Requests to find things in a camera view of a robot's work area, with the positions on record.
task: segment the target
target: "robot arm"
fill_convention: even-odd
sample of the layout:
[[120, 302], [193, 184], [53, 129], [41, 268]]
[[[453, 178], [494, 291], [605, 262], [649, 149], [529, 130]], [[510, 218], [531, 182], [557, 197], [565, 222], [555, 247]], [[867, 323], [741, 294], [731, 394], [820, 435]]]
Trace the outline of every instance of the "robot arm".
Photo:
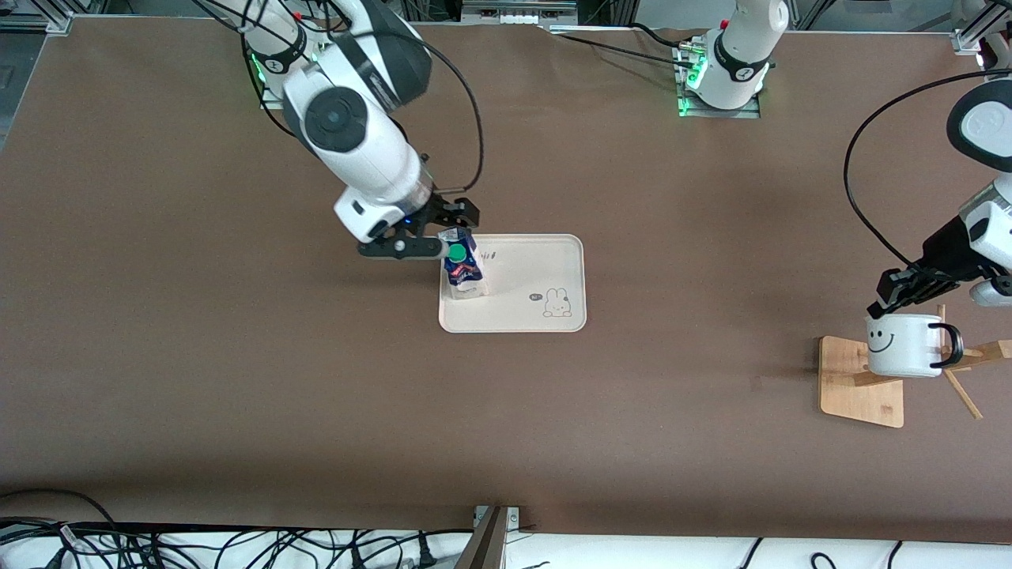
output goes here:
[[727, 27], [706, 32], [705, 60], [688, 87], [710, 106], [741, 108], [762, 89], [769, 56], [789, 20], [783, 0], [738, 0]]
[[878, 281], [879, 318], [983, 277], [971, 290], [980, 306], [1012, 307], [1012, 79], [980, 85], [956, 102], [946, 126], [949, 142], [966, 156], [1002, 171], [923, 244], [923, 255]]
[[431, 57], [407, 22], [376, 0], [336, 0], [350, 27], [310, 57], [317, 47], [282, 0], [218, 1], [235, 12], [268, 87], [282, 94], [296, 138], [348, 184], [334, 211], [360, 253], [436, 258], [444, 245], [424, 236], [427, 224], [478, 225], [470, 200], [450, 204], [433, 191], [422, 158], [388, 116], [429, 83]]

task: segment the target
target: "wooden base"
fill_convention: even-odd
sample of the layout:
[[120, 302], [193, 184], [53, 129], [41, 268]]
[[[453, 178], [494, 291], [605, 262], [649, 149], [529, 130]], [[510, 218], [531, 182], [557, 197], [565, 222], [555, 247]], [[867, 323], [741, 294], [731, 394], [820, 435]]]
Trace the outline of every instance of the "wooden base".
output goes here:
[[874, 423], [903, 426], [903, 381], [855, 386], [866, 376], [868, 344], [835, 336], [819, 340], [819, 408], [823, 413]]

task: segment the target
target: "white mug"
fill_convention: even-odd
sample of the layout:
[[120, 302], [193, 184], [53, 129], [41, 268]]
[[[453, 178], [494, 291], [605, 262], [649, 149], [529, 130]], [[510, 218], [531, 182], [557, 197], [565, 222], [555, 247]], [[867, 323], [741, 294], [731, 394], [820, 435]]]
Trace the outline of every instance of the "white mug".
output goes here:
[[[928, 314], [887, 314], [867, 318], [868, 369], [879, 376], [935, 378], [942, 368], [962, 358], [959, 330]], [[952, 353], [942, 356], [942, 334], [948, 333]]]

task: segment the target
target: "black cable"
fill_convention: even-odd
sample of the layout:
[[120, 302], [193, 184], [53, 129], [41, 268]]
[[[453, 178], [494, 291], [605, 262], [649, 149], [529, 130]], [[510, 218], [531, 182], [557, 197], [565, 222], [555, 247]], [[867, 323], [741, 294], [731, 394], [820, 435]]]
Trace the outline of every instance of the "black cable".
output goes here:
[[191, 567], [186, 567], [185, 565], [182, 565], [179, 562], [177, 562], [177, 561], [175, 561], [173, 559], [170, 559], [168, 557], [165, 558], [165, 561], [167, 563], [169, 563], [170, 565], [172, 565], [173, 567], [175, 567], [176, 569], [192, 569]]
[[[436, 532], [425, 532], [424, 533], [424, 535], [425, 535], [426, 538], [430, 538], [432, 536], [441, 536], [441, 535], [444, 535], [444, 534], [474, 534], [474, 531], [473, 530], [439, 530], [439, 531], [436, 531]], [[389, 546], [387, 546], [385, 548], [380, 548], [376, 551], [372, 552], [369, 556], [367, 556], [364, 559], [362, 559], [361, 563], [359, 563], [357, 565], [353, 564], [350, 569], [364, 569], [365, 564], [368, 563], [370, 559], [376, 557], [377, 555], [384, 553], [385, 551], [394, 549], [396, 547], [401, 547], [404, 544], [406, 544], [408, 542], [413, 542], [413, 541], [415, 541], [417, 539], [418, 539], [418, 536], [409, 536], [409, 537], [401, 539], [401, 540], [396, 540], [392, 545], [389, 545]]]
[[900, 551], [903, 547], [903, 540], [900, 540], [893, 546], [893, 551], [889, 552], [889, 561], [886, 562], [886, 569], [893, 569], [893, 559], [896, 558], [896, 552]]
[[103, 552], [103, 551], [99, 550], [98, 547], [95, 544], [91, 543], [88, 540], [82, 539], [82, 540], [78, 540], [78, 542], [84, 542], [84, 544], [87, 545], [88, 547], [90, 547], [91, 551], [95, 552], [95, 555], [98, 556], [98, 558], [102, 560], [102, 563], [105, 564], [106, 569], [112, 569], [112, 564], [109, 563], [109, 560], [105, 558], [105, 556], [108, 555], [108, 552]]
[[752, 556], [756, 554], [756, 550], [759, 549], [759, 544], [762, 543], [762, 538], [756, 538], [755, 542], [752, 542], [752, 547], [749, 548], [749, 554], [745, 556], [745, 561], [742, 566], [738, 569], [748, 569], [750, 563], [752, 563]]
[[309, 533], [310, 533], [309, 530], [302, 530], [300, 532], [289, 532], [287, 541], [285, 541], [283, 545], [277, 544], [277, 548], [274, 550], [274, 553], [271, 554], [270, 559], [267, 561], [267, 563], [264, 564], [263, 569], [273, 569], [274, 563], [277, 562], [277, 558], [279, 555], [281, 555], [281, 552], [283, 552], [287, 548], [293, 548], [296, 541], [299, 540], [301, 536], [305, 536], [306, 534]]
[[13, 544], [15, 542], [20, 542], [21, 540], [27, 540], [30, 538], [43, 538], [49, 536], [48, 532], [40, 532], [37, 527], [31, 530], [19, 530], [11, 534], [7, 534], [0, 539], [0, 547]]
[[647, 27], [646, 25], [644, 25], [644, 24], [642, 24], [640, 22], [632, 22], [632, 23], [630, 23], [628, 25], [628, 27], [632, 27], [632, 28], [636, 28], [636, 29], [640, 29], [642, 31], [646, 31], [647, 35], [650, 35], [651, 39], [653, 39], [654, 42], [657, 42], [658, 44], [660, 44], [662, 46], [667, 46], [669, 48], [675, 48], [675, 49], [678, 48], [678, 42], [671, 42], [669, 39], [665, 39], [664, 37], [661, 37], [660, 35], [658, 35], [656, 31], [654, 31], [653, 29]]
[[405, 34], [399, 31], [394, 31], [389, 29], [378, 29], [378, 30], [374, 29], [371, 31], [363, 31], [361, 33], [355, 33], [352, 35], [352, 37], [366, 37], [369, 35], [374, 35], [377, 37], [382, 37], [384, 35], [391, 37], [399, 37], [406, 42], [415, 44], [416, 46], [425, 48], [426, 50], [429, 51], [429, 53], [438, 58], [439, 61], [443, 62], [443, 64], [447, 68], [449, 68], [450, 72], [452, 72], [453, 75], [456, 76], [457, 81], [460, 82], [460, 85], [463, 87], [463, 90], [468, 93], [468, 99], [471, 100], [471, 108], [475, 113], [475, 129], [478, 131], [478, 166], [475, 169], [475, 175], [471, 178], [471, 181], [461, 186], [454, 186], [454, 187], [440, 189], [438, 193], [441, 195], [465, 193], [469, 189], [475, 187], [475, 185], [478, 184], [478, 180], [481, 179], [482, 172], [485, 169], [485, 128], [482, 126], [482, 111], [478, 108], [478, 98], [475, 96], [475, 91], [471, 88], [471, 84], [469, 84], [468, 80], [465, 79], [463, 73], [461, 73], [460, 70], [457, 69], [455, 65], [453, 65], [453, 62], [449, 61], [449, 58], [444, 56], [442, 52], [435, 49], [428, 42], [424, 39], [419, 39], [414, 35]]
[[828, 555], [826, 555], [821, 551], [813, 553], [812, 557], [809, 558], [809, 563], [812, 564], [812, 569], [823, 569], [822, 567], [819, 567], [818, 564], [816, 564], [816, 562], [819, 561], [820, 559], [825, 559], [826, 563], [829, 563], [830, 569], [836, 569], [836, 563], [833, 563], [833, 560], [830, 559]]
[[509, 541], [509, 542], [506, 542], [506, 545], [507, 545], [507, 546], [509, 546], [509, 545], [512, 545], [512, 544], [515, 544], [515, 543], [517, 543], [517, 542], [522, 542], [522, 541], [524, 541], [524, 540], [527, 540], [527, 539], [530, 539], [530, 538], [533, 538], [533, 537], [534, 537], [534, 536], [536, 536], [536, 535], [537, 535], [537, 534], [527, 534], [526, 536], [522, 536], [522, 537], [520, 537], [520, 538], [517, 538], [517, 539], [515, 539], [515, 540], [512, 540], [512, 541]]
[[333, 31], [331, 31], [330, 27], [330, 2], [328, 0], [324, 0], [322, 7], [323, 7], [324, 26], [327, 28], [327, 38], [333, 42], [334, 40], [334, 36], [332, 35]]
[[899, 249], [894, 247], [893, 244], [890, 243], [888, 239], [886, 239], [886, 236], [882, 235], [881, 232], [878, 231], [878, 229], [875, 228], [875, 226], [872, 225], [870, 221], [868, 221], [868, 218], [864, 215], [863, 212], [861, 212], [860, 207], [857, 205], [857, 200], [854, 198], [854, 191], [850, 187], [850, 160], [854, 153], [854, 147], [857, 145], [858, 139], [861, 138], [861, 134], [864, 133], [864, 130], [867, 129], [868, 126], [871, 125], [871, 123], [875, 118], [877, 118], [881, 113], [886, 112], [887, 110], [897, 105], [898, 103], [901, 103], [918, 93], [922, 93], [924, 91], [927, 91], [929, 89], [934, 89], [935, 87], [940, 87], [942, 85], [948, 85], [949, 83], [955, 83], [956, 81], [973, 79], [975, 77], [1008, 75], [1010, 73], [1012, 73], [1012, 70], [1009, 69], [989, 69], [985, 71], [974, 71], [971, 73], [962, 73], [959, 75], [952, 75], [950, 77], [945, 77], [944, 79], [932, 81], [930, 83], [921, 85], [920, 87], [911, 89], [906, 93], [903, 93], [898, 97], [895, 97], [893, 100], [887, 102], [886, 104], [879, 106], [874, 112], [871, 113], [870, 116], [865, 118], [864, 121], [861, 123], [861, 126], [857, 128], [857, 131], [854, 133], [854, 136], [850, 139], [850, 144], [847, 145], [847, 153], [844, 155], [843, 158], [843, 187], [847, 193], [847, 200], [850, 201], [851, 209], [854, 210], [854, 214], [857, 215], [857, 219], [861, 220], [861, 223], [864, 224], [864, 227], [866, 227], [868, 231], [870, 231], [871, 234], [874, 235], [876, 239], [878, 239], [879, 243], [881, 243], [887, 249], [889, 249], [889, 251], [893, 253], [898, 259], [900, 259], [904, 264], [906, 264], [910, 268], [914, 268], [918, 272], [922, 272], [938, 280], [948, 280], [953, 282], [959, 281], [958, 279], [951, 278], [948, 275], [932, 274], [924, 270], [923, 268], [917, 267], [916, 265], [914, 265], [913, 262], [911, 262], [910, 259], [908, 259], [903, 253], [901, 253]]
[[116, 549], [102, 552], [102, 551], [98, 551], [91, 542], [89, 542], [87, 540], [81, 539], [81, 540], [78, 540], [78, 541], [83, 541], [85, 544], [87, 544], [89, 547], [92, 548], [92, 551], [94, 553], [89, 553], [89, 552], [85, 552], [85, 551], [77, 551], [76, 549], [71, 550], [72, 552], [76, 551], [76, 553], [78, 553], [79, 555], [84, 555], [84, 556], [89, 556], [89, 557], [93, 557], [93, 556], [106, 556], [106, 555], [112, 555], [112, 554], [126, 555], [128, 557], [130, 555], [141, 555], [142, 556], [142, 560], [141, 560], [140, 564], [131, 563], [131, 564], [128, 564], [128, 565], [131, 565], [131, 566], [133, 566], [133, 565], [140, 565], [142, 567], [149, 567], [150, 568], [150, 567], [153, 567], [153, 566], [157, 566], [157, 562], [156, 562], [155, 565], [152, 565], [152, 561], [153, 561], [152, 558], [155, 557], [154, 549], [156, 549], [156, 548], [165, 548], [165, 549], [169, 550], [170, 552], [172, 552], [172, 553], [174, 553], [176, 555], [179, 555], [180, 557], [182, 557], [183, 559], [185, 559], [186, 561], [188, 561], [190, 563], [190, 567], [185, 567], [185, 566], [181, 565], [180, 563], [174, 561], [173, 559], [161, 555], [161, 552], [158, 552], [158, 557], [160, 557], [162, 560], [168, 561], [168, 562], [172, 563], [173, 565], [175, 565], [177, 567], [180, 567], [181, 569], [200, 569], [200, 564], [199, 563], [197, 563], [192, 557], [190, 557], [189, 555], [187, 555], [184, 551], [181, 551], [181, 549], [183, 549], [185, 546], [175, 546], [175, 545], [172, 545], [172, 544], [156, 543], [156, 542], [152, 542], [148, 546], [142, 546], [140, 544], [139, 540], [140, 539], [147, 540], [148, 539], [147, 536], [140, 536], [140, 535], [137, 535], [137, 534], [124, 534], [122, 532], [109, 532], [109, 531], [105, 531], [105, 530], [87, 530], [87, 532], [89, 534], [95, 534], [96, 536], [98, 536], [98, 543], [101, 546], [105, 545], [101, 541], [102, 536], [105, 536], [105, 535], [109, 535], [109, 536], [112, 536], [114, 538], [124, 537], [124, 538], [126, 538], [128, 542], [133, 543], [135, 545], [131, 546], [131, 547], [125, 547], [125, 548], [120, 548], [120, 547], [117, 546]]
[[180, 548], [178, 546], [174, 546], [172, 544], [164, 544], [164, 543], [162, 543], [158, 539], [158, 535], [157, 534], [152, 534], [151, 535], [151, 545], [152, 545], [152, 549], [153, 549], [154, 553], [156, 554], [156, 557], [159, 558], [159, 559], [164, 559], [165, 561], [168, 561], [168, 562], [172, 563], [172, 559], [171, 558], [164, 557], [164, 556], [161, 555], [161, 549], [165, 548], [165, 549], [169, 550], [171, 553], [174, 553], [175, 555], [178, 555], [179, 557], [183, 558], [187, 563], [189, 563], [190, 565], [192, 565], [194, 569], [200, 569], [200, 564], [197, 563], [195, 559], [193, 559], [192, 557], [190, 557], [190, 555], [188, 553], [186, 553], [185, 551], [182, 551], [183, 548]]
[[274, 116], [274, 113], [271, 112], [269, 108], [267, 108], [267, 101], [264, 100], [263, 98], [264, 94], [267, 91], [267, 86], [264, 85], [263, 88], [257, 88], [256, 77], [253, 74], [253, 67], [251, 65], [253, 62], [250, 61], [250, 53], [248, 51], [248, 44], [246, 43], [246, 36], [243, 35], [242, 33], [239, 34], [239, 44], [240, 47], [242, 48], [243, 63], [246, 66], [246, 74], [249, 75], [250, 85], [253, 86], [253, 92], [256, 93], [257, 100], [260, 102], [260, 107], [263, 108], [263, 113], [266, 114], [267, 118], [270, 118], [270, 121], [273, 123], [274, 126], [277, 127], [282, 133], [288, 135], [289, 137], [294, 138], [296, 134], [286, 129], [284, 125], [281, 125], [281, 123], [277, 119], [277, 117]]
[[230, 21], [222, 18], [222, 16], [220, 16], [220, 15], [216, 14], [215, 12], [213, 12], [210, 10], [210, 8], [208, 8], [207, 6], [203, 5], [203, 2], [199, 2], [198, 0], [193, 0], [193, 3], [196, 4], [197, 8], [200, 8], [200, 11], [202, 11], [203, 13], [207, 14], [208, 16], [215, 18], [215, 21], [217, 21], [218, 23], [220, 23], [220, 24], [224, 25], [225, 27], [231, 29], [232, 31], [235, 31], [236, 33], [239, 33], [239, 29], [236, 26], [232, 25], [232, 22], [230, 22]]
[[[296, 541], [290, 536], [286, 537], [285, 539], [287, 540], [286, 544], [288, 545], [290, 545], [292, 542]], [[284, 551], [283, 548], [281, 547], [280, 532], [277, 532], [277, 539], [274, 541], [272, 548], [274, 551], [272, 551], [270, 557], [267, 558], [267, 562], [263, 564], [263, 569], [272, 569], [274, 567], [274, 562], [277, 561], [277, 556], [281, 555], [281, 552]]]
[[361, 536], [359, 536], [357, 530], [355, 530], [354, 532], [352, 532], [352, 534], [351, 534], [351, 541], [348, 542], [348, 545], [344, 546], [343, 549], [341, 549], [341, 551], [337, 552], [337, 555], [335, 555], [330, 560], [330, 563], [327, 564], [327, 567], [325, 569], [333, 569], [333, 567], [335, 565], [337, 565], [337, 562], [340, 561], [341, 556], [344, 555], [344, 552], [348, 551], [349, 549], [353, 550], [353, 548], [357, 548], [358, 547], [358, 544], [356, 543], [357, 540], [361, 539], [363, 536], [365, 536], [366, 534], [369, 534], [369, 533], [370, 533], [370, 531], [367, 530], [367, 531], [363, 532]]
[[262, 558], [263, 556], [267, 555], [267, 553], [270, 552], [271, 550], [275, 550], [275, 552], [276, 552], [276, 548], [278, 547], [278, 542], [280, 542], [280, 538], [278, 538], [277, 540], [275, 540], [274, 542], [272, 542], [269, 546], [267, 546], [266, 549], [264, 549], [256, 557], [254, 557], [253, 560], [250, 561], [246, 565], [246, 569], [253, 569], [253, 566], [256, 564], [256, 562], [260, 561], [260, 558]]
[[307, 543], [307, 544], [309, 544], [309, 545], [311, 545], [311, 546], [313, 546], [315, 548], [322, 549], [322, 550], [325, 550], [325, 551], [330, 551], [330, 552], [336, 552], [336, 551], [338, 551], [338, 550], [340, 550], [342, 548], [347, 547], [347, 546], [339, 546], [339, 545], [337, 545], [334, 542], [334, 535], [331, 534], [330, 532], [328, 532], [327, 534], [330, 536], [330, 544], [329, 545], [328, 544], [322, 544], [322, 543], [317, 542], [317, 541], [315, 541], [313, 539], [310, 539], [309, 536], [300, 536], [299, 540], [297, 540], [297, 541], [305, 542], [305, 543]]
[[[191, 1], [193, 3], [195, 3], [195, 4], [197, 4], [198, 7], [200, 7], [200, 9], [203, 10], [204, 13], [206, 13], [206, 14], [210, 15], [210, 17], [215, 18], [215, 20], [218, 21], [218, 23], [224, 25], [225, 27], [231, 29], [232, 31], [235, 31], [236, 33], [242, 33], [242, 31], [240, 31], [240, 30], [244, 29], [246, 27], [246, 24], [249, 22], [249, 18], [247, 18], [246, 13], [249, 12], [249, 7], [252, 4], [252, 0], [247, 0], [246, 7], [244, 8], [243, 12], [241, 12], [241, 13], [237, 12], [236, 10], [233, 10], [232, 8], [229, 8], [228, 6], [222, 4], [221, 2], [218, 2], [217, 0], [191, 0]], [[215, 6], [219, 10], [222, 10], [223, 12], [227, 12], [227, 13], [230, 13], [232, 15], [239, 16], [240, 18], [242, 18], [242, 25], [240, 25], [238, 27], [232, 25], [230, 22], [222, 19], [220, 16], [218, 16], [217, 14], [215, 14], [214, 12], [212, 12], [209, 8], [207, 8], [206, 6], [203, 6], [203, 3], [210, 4], [212, 6]], [[267, 6], [267, 3], [264, 2], [263, 6], [261, 7], [261, 10], [260, 10], [261, 15], [263, 14], [263, 10], [266, 8], [266, 6]], [[285, 46], [287, 46], [289, 48], [296, 48], [297, 47], [294, 44], [292, 44], [288, 39], [285, 39], [279, 33], [277, 33], [276, 31], [274, 31], [273, 29], [271, 29], [269, 27], [265, 27], [265, 26], [262, 26], [262, 25], [259, 25], [259, 24], [256, 24], [256, 27], [258, 27], [258, 28], [266, 31], [267, 33], [269, 33], [271, 35], [273, 35], [274, 37], [276, 37], [278, 40], [280, 40], [282, 44], [284, 44]], [[301, 53], [299, 55], [300, 55], [300, 57], [302, 57], [307, 62], [312, 63], [312, 60], [310, 60], [310, 58], [305, 54], [305, 52]]]
[[[57, 495], [57, 496], [71, 496], [73, 498], [77, 498], [79, 500], [83, 500], [83, 501], [87, 502], [88, 505], [90, 505], [91, 507], [95, 508], [96, 511], [98, 511], [98, 513], [102, 516], [102, 518], [104, 518], [105, 521], [108, 522], [110, 529], [112, 529], [113, 531], [118, 531], [118, 527], [116, 526], [116, 522], [115, 522], [114, 519], [112, 519], [112, 516], [109, 515], [108, 510], [106, 510], [104, 507], [102, 507], [102, 504], [98, 503], [91, 496], [88, 496], [87, 494], [84, 494], [83, 492], [77, 492], [75, 490], [67, 490], [67, 489], [64, 489], [64, 488], [24, 488], [24, 489], [21, 489], [21, 490], [14, 490], [14, 491], [11, 491], [11, 492], [6, 492], [6, 493], [3, 493], [3, 494], [0, 494], [0, 500], [4, 500], [4, 499], [7, 499], [7, 498], [12, 498], [12, 497], [15, 497], [15, 496], [29, 495], [29, 494], [54, 494], [54, 495]], [[80, 569], [81, 560], [78, 558], [78, 552], [74, 551], [74, 548], [69, 543], [66, 544], [66, 545], [67, 545], [67, 548], [70, 550], [71, 555], [74, 556], [74, 562], [75, 562], [75, 564], [78, 566], [78, 569]], [[119, 545], [118, 541], [116, 542], [116, 546], [117, 547], [121, 547]]]
[[[252, 542], [254, 540], [259, 540], [260, 538], [262, 538], [265, 535], [267, 535], [267, 532], [263, 532], [259, 536], [253, 536], [252, 538], [249, 538], [247, 540], [243, 540], [242, 542], [236, 542], [236, 543], [230, 545], [229, 547], [236, 547], [236, 546], [241, 546], [243, 544], [248, 544], [248, 543], [250, 543], [250, 542]], [[162, 540], [164, 540], [166, 536], [165, 536], [165, 534], [160, 534], [160, 537], [161, 537]], [[164, 546], [175, 548], [175, 549], [203, 549], [203, 550], [210, 550], [210, 551], [219, 551], [220, 549], [222, 549], [220, 547], [204, 546], [204, 545], [200, 545], [200, 544], [172, 544], [172, 543], [166, 543], [166, 542], [161, 542], [161, 544], [164, 545]]]
[[[10, 495], [15, 495], [17, 493], [19, 492], [12, 492]], [[0, 498], [5, 498], [5, 497], [7, 497], [7, 494], [0, 496]], [[60, 540], [61, 548], [57, 551], [56, 555], [53, 556], [53, 559], [51, 559], [50, 562], [46, 565], [45, 569], [60, 569], [61, 567], [63, 567], [63, 558], [68, 553], [71, 554], [71, 556], [74, 558], [74, 565], [77, 567], [77, 569], [82, 569], [81, 558], [79, 554], [87, 555], [87, 552], [78, 552], [74, 549], [73, 544], [71, 544], [71, 542], [63, 534], [63, 532], [60, 531], [59, 522], [50, 523], [47, 521], [41, 521], [39, 519], [19, 519], [17, 520], [17, 522], [25, 525], [36, 525], [39, 527], [46, 527], [49, 532], [55, 535], [57, 539]]]
[[[312, 5], [312, 3], [313, 3], [313, 0], [307, 0], [306, 1], [306, 7], [308, 7], [310, 9], [310, 18], [315, 18], [316, 16], [315, 16], [315, 14], [313, 14], [313, 5]], [[325, 27], [323, 30], [320, 30], [318, 28], [311, 27], [308, 23], [306, 23], [305, 18], [296, 17], [296, 13], [284, 2], [279, 2], [279, 4], [281, 5], [282, 8], [284, 8], [284, 11], [287, 12], [289, 16], [291, 16], [291, 19], [300, 27], [302, 27], [306, 31], [310, 31], [310, 32], [313, 32], [313, 33], [316, 33], [318, 31], [326, 31], [327, 32], [327, 37], [330, 37], [331, 32], [333, 32], [338, 27], [340, 27], [342, 23], [347, 23], [348, 22], [347, 18], [344, 15], [344, 12], [342, 12], [340, 9], [337, 9], [336, 11], [337, 11], [337, 16], [338, 16], [338, 21], [337, 21], [337, 23], [334, 24], [334, 27], [330, 27], [330, 23], [328, 23], [327, 27]]]
[[254, 532], [261, 532], [261, 534], [259, 536], [257, 536], [257, 539], [260, 539], [260, 538], [266, 536], [269, 533], [269, 532], [263, 531], [263, 530], [246, 530], [245, 532], [240, 532], [240, 533], [236, 534], [235, 536], [232, 536], [231, 538], [229, 538], [228, 540], [226, 540], [224, 544], [222, 544], [222, 549], [218, 552], [218, 556], [215, 557], [214, 569], [219, 569], [221, 567], [222, 557], [225, 556], [225, 550], [229, 549], [230, 547], [232, 547], [234, 545], [237, 545], [237, 544], [233, 544], [234, 541], [238, 540], [239, 538], [241, 538], [241, 537], [243, 537], [245, 535], [252, 534]]
[[684, 67], [689, 69], [692, 67], [687, 61], [675, 61], [670, 58], [662, 58], [658, 56], [651, 56], [649, 54], [641, 54], [640, 52], [634, 52], [632, 50], [626, 50], [624, 48], [618, 48], [616, 46], [608, 46], [607, 44], [599, 44], [597, 42], [591, 42], [590, 39], [584, 39], [583, 37], [573, 37], [572, 35], [564, 35], [562, 33], [557, 34], [559, 37], [569, 39], [571, 42], [579, 42], [580, 44], [586, 44], [588, 46], [594, 46], [596, 48], [602, 48], [605, 50], [611, 50], [612, 52], [618, 52], [619, 54], [625, 54], [628, 56], [634, 56], [637, 58], [643, 58], [645, 60], [659, 61], [661, 63], [666, 63], [668, 65], [674, 65], [676, 67]]
[[425, 534], [422, 532], [418, 533], [418, 569], [429, 569], [438, 563], [435, 557], [432, 556], [432, 551], [429, 549], [429, 541], [425, 538]]
[[355, 565], [362, 565], [362, 554], [358, 551], [358, 548], [361, 547], [361, 544], [358, 544], [358, 530], [351, 533], [351, 543], [355, 544], [354, 548], [351, 550], [351, 566], [354, 567]]
[[313, 569], [320, 569], [320, 560], [317, 559], [317, 556], [315, 554], [313, 554], [313, 553], [311, 553], [309, 551], [306, 551], [303, 548], [301, 548], [301, 547], [299, 547], [299, 546], [297, 546], [294, 544], [291, 544], [288, 547], [290, 547], [291, 549], [293, 549], [293, 550], [296, 550], [296, 551], [298, 551], [300, 553], [303, 553], [303, 554], [306, 554], [306, 555], [310, 556], [310, 558], [313, 560]]

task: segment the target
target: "brown table surface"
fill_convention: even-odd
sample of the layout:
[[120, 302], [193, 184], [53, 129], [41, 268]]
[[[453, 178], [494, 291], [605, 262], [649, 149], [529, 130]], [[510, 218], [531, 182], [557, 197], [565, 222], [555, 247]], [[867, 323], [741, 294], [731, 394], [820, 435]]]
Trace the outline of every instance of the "brown table surface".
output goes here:
[[[481, 102], [481, 231], [578, 235], [587, 326], [443, 332], [435, 265], [356, 255], [343, 185], [261, 114], [234, 34], [81, 18], [0, 155], [0, 486], [134, 521], [447, 526], [502, 502], [543, 532], [1012, 540], [1010, 370], [963, 376], [982, 421], [944, 379], [907, 382], [899, 430], [817, 407], [816, 338], [862, 337], [897, 264], [848, 209], [845, 146], [971, 59], [941, 35], [788, 34], [763, 118], [707, 120], [677, 116], [661, 64], [534, 27], [422, 31]], [[944, 137], [971, 86], [904, 103], [855, 157], [911, 255], [993, 177]], [[471, 111], [438, 64], [429, 91], [397, 117], [454, 185]], [[945, 301], [967, 342], [1009, 336], [965, 289]], [[93, 516], [34, 505], [5, 511]]]

